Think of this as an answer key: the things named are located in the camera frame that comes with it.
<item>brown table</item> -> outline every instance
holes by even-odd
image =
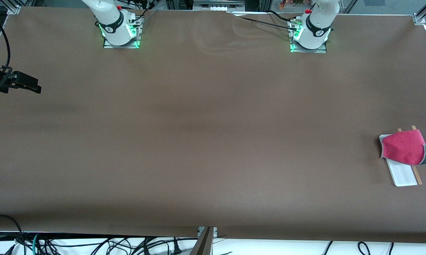
[[[10,65],[43,87],[0,94],[0,213],[23,230],[426,242],[426,166],[394,187],[377,142],[426,140],[410,16],[338,16],[325,55],[224,12],[159,11],[138,50],[103,49],[94,21],[8,19]]]

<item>teal cable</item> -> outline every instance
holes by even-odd
[[[33,252],[33,255],[36,255],[35,246],[36,246],[36,239],[37,239],[37,237],[38,237],[39,234],[40,233],[35,234],[35,237],[33,238],[33,242],[32,242],[32,252]]]

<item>black clamp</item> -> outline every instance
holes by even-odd
[[[112,24],[106,25],[101,22],[98,22],[100,26],[103,28],[103,30],[106,31],[106,33],[114,34],[117,28],[119,28],[123,24],[123,20],[124,20],[123,13],[121,11],[119,11],[119,13],[120,13],[119,19]]]
[[[310,31],[312,31],[312,34],[315,37],[321,37],[321,36],[323,36],[329,30],[329,28],[331,27],[331,26],[328,26],[326,28],[319,28],[319,27],[314,26],[312,24],[312,22],[310,22],[310,15],[307,16],[307,18],[306,18],[306,24],[307,24],[307,28]]]

